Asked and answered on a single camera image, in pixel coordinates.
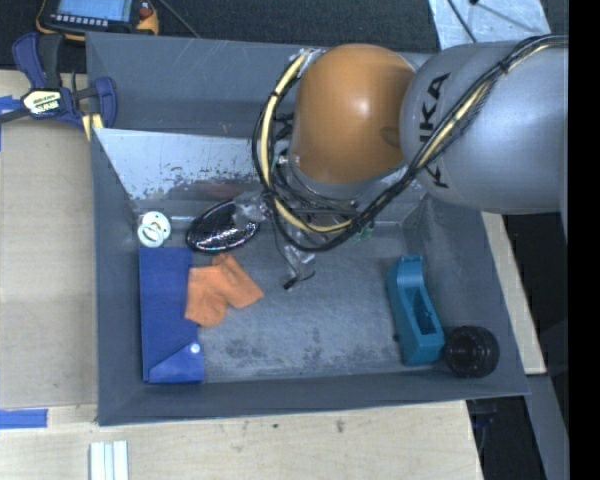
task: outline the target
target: wooden table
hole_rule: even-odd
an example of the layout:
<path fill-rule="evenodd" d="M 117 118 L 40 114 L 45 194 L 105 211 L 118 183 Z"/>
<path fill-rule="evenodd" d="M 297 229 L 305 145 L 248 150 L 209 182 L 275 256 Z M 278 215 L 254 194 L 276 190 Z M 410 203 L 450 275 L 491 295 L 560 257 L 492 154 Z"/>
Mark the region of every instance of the wooden table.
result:
<path fill-rule="evenodd" d="M 26 88 L 22 74 L 0 71 L 0 96 Z M 44 133 L 45 126 L 5 126 L 3 139 Z M 543 373 L 502 219 L 485 214 L 484 220 L 525 371 Z M 483 478 L 462 401 L 107 428 L 95 417 L 93 404 L 53 407 L 45 429 L 1 431 L 0 479 L 85 479 L 89 444 L 117 440 L 128 442 L 132 480 Z"/>

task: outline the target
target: blue cloth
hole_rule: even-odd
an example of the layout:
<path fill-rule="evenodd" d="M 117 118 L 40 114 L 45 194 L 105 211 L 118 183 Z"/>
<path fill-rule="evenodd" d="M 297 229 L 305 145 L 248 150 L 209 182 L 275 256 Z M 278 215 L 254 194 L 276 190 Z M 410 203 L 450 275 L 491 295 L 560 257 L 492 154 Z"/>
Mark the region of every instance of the blue cloth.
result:
<path fill-rule="evenodd" d="M 143 378 L 150 384 L 201 382 L 198 325 L 184 317 L 193 254 L 186 247 L 141 247 Z"/>

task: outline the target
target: yellow cable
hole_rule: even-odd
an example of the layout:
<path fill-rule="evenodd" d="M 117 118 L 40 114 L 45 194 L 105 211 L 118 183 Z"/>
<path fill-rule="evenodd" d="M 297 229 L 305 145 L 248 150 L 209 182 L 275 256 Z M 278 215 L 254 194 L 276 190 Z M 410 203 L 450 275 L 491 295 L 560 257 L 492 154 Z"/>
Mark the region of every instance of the yellow cable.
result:
<path fill-rule="evenodd" d="M 274 92 L 269 97 L 265 107 L 262 118 L 262 128 L 260 130 L 260 162 L 262 164 L 262 174 L 267 188 L 270 188 L 271 186 L 269 182 L 269 129 L 271 126 L 271 119 L 273 117 L 273 108 L 277 99 L 280 97 L 281 91 L 289 84 L 289 82 L 291 82 L 293 77 L 297 75 L 300 66 L 302 66 L 307 56 L 308 54 L 306 53 L 299 55 L 298 58 L 291 64 L 291 66 L 289 66 L 287 71 L 282 75 L 278 85 L 276 85 Z M 334 231 L 340 231 L 346 228 L 351 223 L 350 220 L 347 220 L 333 226 L 309 226 L 289 212 L 289 210 L 287 210 L 278 199 L 274 199 L 274 202 L 276 205 L 276 210 L 287 222 L 306 232 L 332 233 Z"/>

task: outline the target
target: gray bin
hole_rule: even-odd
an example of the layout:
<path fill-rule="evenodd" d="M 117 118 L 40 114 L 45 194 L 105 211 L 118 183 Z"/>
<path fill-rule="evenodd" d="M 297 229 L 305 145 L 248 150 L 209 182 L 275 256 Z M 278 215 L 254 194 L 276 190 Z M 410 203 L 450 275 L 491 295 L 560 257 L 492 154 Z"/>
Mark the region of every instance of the gray bin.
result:
<path fill-rule="evenodd" d="M 378 219 L 371 240 L 318 254 L 316 276 L 291 292 L 282 288 L 285 263 L 276 252 L 273 228 L 263 225 L 235 256 L 265 297 L 230 311 L 216 328 L 200 329 L 205 382 L 143 382 L 138 215 L 159 210 L 174 218 L 168 246 L 184 246 L 186 217 L 219 200 L 218 187 L 224 195 L 238 193 L 253 188 L 254 178 L 244 175 L 250 167 L 242 165 L 225 173 L 225 179 L 222 173 L 202 179 L 190 172 L 183 182 L 166 173 L 131 190 L 124 169 L 151 171 L 170 155 L 184 162 L 188 155 L 165 144 L 178 144 L 185 152 L 189 147 L 194 157 L 202 139 L 217 141 L 218 149 L 243 141 L 247 155 L 261 107 L 298 48 L 87 36 L 89 78 L 110 76 L 119 96 L 116 129 L 100 131 L 91 145 L 101 425 L 528 393 L 480 213 L 429 197 L 415 210 L 404 198 L 394 201 Z M 423 59 L 403 55 L 414 67 Z M 293 93 L 285 104 L 282 111 L 292 110 Z M 111 141 L 120 137 L 124 144 L 119 142 L 116 158 L 110 158 Z M 147 141 L 156 141 L 155 155 L 140 155 L 131 165 L 120 161 L 129 160 L 133 148 Z M 424 256 L 427 290 L 445 328 L 481 325 L 495 334 L 501 359 L 494 373 L 459 379 L 443 364 L 402 365 L 384 287 L 387 271 L 402 254 Z M 194 263 L 208 264 L 209 257 L 196 254 Z"/>

